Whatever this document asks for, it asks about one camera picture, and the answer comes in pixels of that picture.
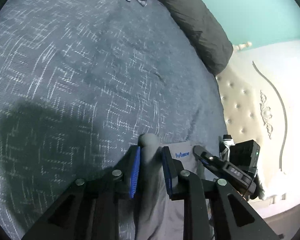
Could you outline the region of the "grey shorts garment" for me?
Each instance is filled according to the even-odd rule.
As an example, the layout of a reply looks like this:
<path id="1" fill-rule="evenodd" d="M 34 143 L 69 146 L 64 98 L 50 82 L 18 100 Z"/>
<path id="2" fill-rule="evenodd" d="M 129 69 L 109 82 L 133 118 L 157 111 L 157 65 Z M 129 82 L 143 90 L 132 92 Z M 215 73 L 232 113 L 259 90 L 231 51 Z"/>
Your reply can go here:
<path id="1" fill-rule="evenodd" d="M 135 194 L 136 239 L 183 239 L 184 202 L 168 197 L 162 169 L 161 148 L 155 134 L 139 137 L 141 163 Z"/>

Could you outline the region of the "black white striped garment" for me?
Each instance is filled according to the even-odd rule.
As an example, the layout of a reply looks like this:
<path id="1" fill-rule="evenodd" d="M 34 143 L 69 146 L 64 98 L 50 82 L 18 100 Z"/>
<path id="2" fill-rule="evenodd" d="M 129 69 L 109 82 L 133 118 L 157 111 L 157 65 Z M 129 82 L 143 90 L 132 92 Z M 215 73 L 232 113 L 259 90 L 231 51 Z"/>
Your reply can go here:
<path id="1" fill-rule="evenodd" d="M 234 146 L 234 140 L 231 135 L 225 134 L 223 135 L 223 139 L 219 144 L 219 157 L 222 160 L 229 161 L 230 160 L 230 147 Z"/>

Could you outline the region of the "rolled dark grey duvet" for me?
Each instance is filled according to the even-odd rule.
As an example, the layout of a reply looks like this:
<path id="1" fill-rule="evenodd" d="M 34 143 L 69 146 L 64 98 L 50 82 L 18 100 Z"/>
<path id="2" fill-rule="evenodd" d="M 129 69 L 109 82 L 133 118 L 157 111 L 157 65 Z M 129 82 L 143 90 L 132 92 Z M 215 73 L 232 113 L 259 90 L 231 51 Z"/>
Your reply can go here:
<path id="1" fill-rule="evenodd" d="M 207 70 L 217 76 L 225 70 L 233 46 L 224 29 L 202 0 L 158 0 L 185 33 Z"/>

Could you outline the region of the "dark blue patterned bedspread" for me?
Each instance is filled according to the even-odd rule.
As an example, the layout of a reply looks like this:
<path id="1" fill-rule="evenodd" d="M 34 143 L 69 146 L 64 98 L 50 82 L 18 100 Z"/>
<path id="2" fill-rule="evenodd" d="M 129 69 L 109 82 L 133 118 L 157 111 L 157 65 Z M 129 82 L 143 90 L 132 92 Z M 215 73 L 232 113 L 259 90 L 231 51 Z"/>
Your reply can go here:
<path id="1" fill-rule="evenodd" d="M 218 85 L 158 0 L 7 0 L 0 11 L 0 226 L 21 239 L 77 178 L 143 133 L 226 132 Z"/>

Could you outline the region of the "cream tufted headboard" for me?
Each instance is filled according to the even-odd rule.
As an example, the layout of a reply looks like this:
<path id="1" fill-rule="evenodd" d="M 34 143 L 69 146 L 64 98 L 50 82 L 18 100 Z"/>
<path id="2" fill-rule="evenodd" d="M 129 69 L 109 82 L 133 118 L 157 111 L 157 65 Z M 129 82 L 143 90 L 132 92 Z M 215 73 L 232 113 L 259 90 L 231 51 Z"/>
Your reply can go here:
<path id="1" fill-rule="evenodd" d="M 287 177 L 282 156 L 287 137 L 287 115 L 273 83 L 261 73 L 254 60 L 242 54 L 253 44 L 233 46 L 226 68 L 216 76 L 227 132 L 236 143 L 254 140 L 261 148 L 258 177 L 261 199 L 287 198 Z"/>

